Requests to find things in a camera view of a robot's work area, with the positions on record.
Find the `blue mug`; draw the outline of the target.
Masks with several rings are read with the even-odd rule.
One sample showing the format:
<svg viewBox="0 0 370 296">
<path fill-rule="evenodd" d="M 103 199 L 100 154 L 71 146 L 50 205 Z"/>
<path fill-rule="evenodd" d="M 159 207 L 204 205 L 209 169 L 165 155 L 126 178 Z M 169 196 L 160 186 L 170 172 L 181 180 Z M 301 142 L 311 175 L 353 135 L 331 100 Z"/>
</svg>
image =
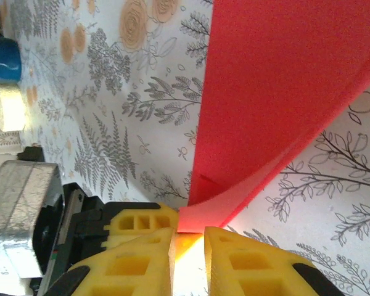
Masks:
<svg viewBox="0 0 370 296">
<path fill-rule="evenodd" d="M 0 33 L 0 83 L 18 83 L 22 62 L 18 43 Z"/>
</svg>

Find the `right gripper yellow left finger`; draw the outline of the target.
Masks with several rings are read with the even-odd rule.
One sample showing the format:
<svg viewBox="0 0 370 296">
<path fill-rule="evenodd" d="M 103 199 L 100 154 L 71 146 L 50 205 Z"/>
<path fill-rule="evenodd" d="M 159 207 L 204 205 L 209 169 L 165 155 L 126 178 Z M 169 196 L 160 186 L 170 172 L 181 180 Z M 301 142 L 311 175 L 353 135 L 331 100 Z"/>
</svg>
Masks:
<svg viewBox="0 0 370 296">
<path fill-rule="evenodd" d="M 73 265 L 46 296 L 173 296 L 175 230 L 161 228 Z"/>
</svg>

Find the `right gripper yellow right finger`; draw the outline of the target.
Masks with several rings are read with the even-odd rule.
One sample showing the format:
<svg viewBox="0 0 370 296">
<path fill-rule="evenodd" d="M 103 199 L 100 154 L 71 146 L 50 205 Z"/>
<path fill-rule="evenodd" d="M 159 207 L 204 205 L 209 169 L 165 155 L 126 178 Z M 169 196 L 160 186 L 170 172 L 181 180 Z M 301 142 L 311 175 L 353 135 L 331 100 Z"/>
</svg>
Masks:
<svg viewBox="0 0 370 296">
<path fill-rule="evenodd" d="M 218 227 L 204 230 L 208 296 L 344 296 L 309 260 Z"/>
</svg>

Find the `red paper sheet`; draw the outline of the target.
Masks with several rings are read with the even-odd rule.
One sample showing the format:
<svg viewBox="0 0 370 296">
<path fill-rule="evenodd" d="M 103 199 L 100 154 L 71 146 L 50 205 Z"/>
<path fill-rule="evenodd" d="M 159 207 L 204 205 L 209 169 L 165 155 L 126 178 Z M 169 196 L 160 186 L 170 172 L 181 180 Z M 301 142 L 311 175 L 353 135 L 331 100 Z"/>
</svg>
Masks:
<svg viewBox="0 0 370 296">
<path fill-rule="evenodd" d="M 214 0 L 179 232 L 228 224 L 370 84 L 370 0 Z"/>
</svg>

